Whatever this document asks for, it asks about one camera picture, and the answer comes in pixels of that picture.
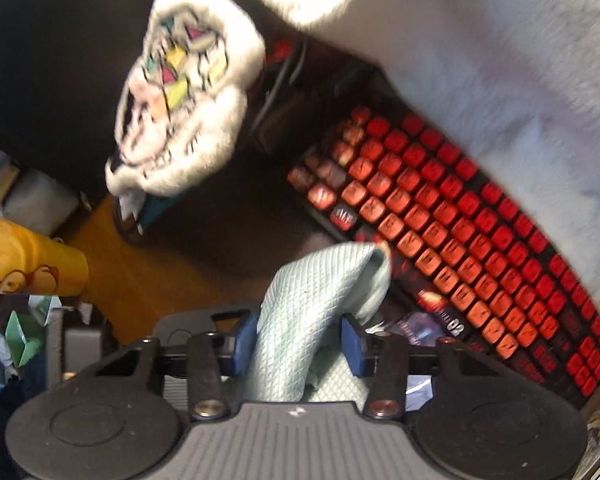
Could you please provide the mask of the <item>light green waffle cloth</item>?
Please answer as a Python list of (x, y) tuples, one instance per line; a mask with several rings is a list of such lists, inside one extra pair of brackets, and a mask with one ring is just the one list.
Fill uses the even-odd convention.
[(353, 402), (368, 381), (344, 357), (338, 323), (360, 324), (378, 312), (390, 285), (390, 260), (374, 243), (321, 249), (278, 270), (265, 293), (258, 339), (240, 390), (246, 401)]

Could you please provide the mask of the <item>clear plastic measuring cup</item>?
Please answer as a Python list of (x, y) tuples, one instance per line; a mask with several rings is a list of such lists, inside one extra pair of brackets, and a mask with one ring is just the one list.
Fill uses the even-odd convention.
[(379, 336), (398, 335), (421, 347), (434, 347), (440, 339), (465, 342), (471, 335), (464, 316), (442, 295), (428, 289), (414, 296), (390, 289), (367, 330)]

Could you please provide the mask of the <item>red keycap black keyboard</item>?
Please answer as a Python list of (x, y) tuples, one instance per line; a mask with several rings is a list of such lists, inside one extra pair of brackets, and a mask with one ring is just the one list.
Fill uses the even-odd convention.
[(600, 388), (600, 312), (502, 188), (414, 113), (358, 106), (289, 184), (341, 237), (384, 246), (409, 304), (582, 406)]

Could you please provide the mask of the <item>black box device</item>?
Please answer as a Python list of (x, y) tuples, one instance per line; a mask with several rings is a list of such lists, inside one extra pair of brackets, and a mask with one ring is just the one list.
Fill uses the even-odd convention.
[(92, 304), (53, 308), (46, 324), (46, 389), (99, 362), (118, 345), (112, 324)]

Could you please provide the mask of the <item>fluffy white patterned slipper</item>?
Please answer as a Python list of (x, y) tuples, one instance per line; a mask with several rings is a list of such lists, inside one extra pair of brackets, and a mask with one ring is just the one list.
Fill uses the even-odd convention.
[(154, 0), (117, 109), (108, 191), (123, 219), (174, 197), (232, 157), (265, 43), (233, 0)]

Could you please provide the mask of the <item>yellow printed plastic cup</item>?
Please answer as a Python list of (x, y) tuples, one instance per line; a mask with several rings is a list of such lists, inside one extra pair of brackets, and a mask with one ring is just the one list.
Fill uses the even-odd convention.
[(0, 295), (79, 296), (87, 280), (79, 249), (0, 217)]

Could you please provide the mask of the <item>large white terry towel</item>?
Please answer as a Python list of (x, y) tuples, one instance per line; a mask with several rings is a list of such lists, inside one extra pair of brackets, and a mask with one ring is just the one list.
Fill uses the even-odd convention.
[(261, 0), (379, 64), (489, 171), (600, 306), (600, 0)]

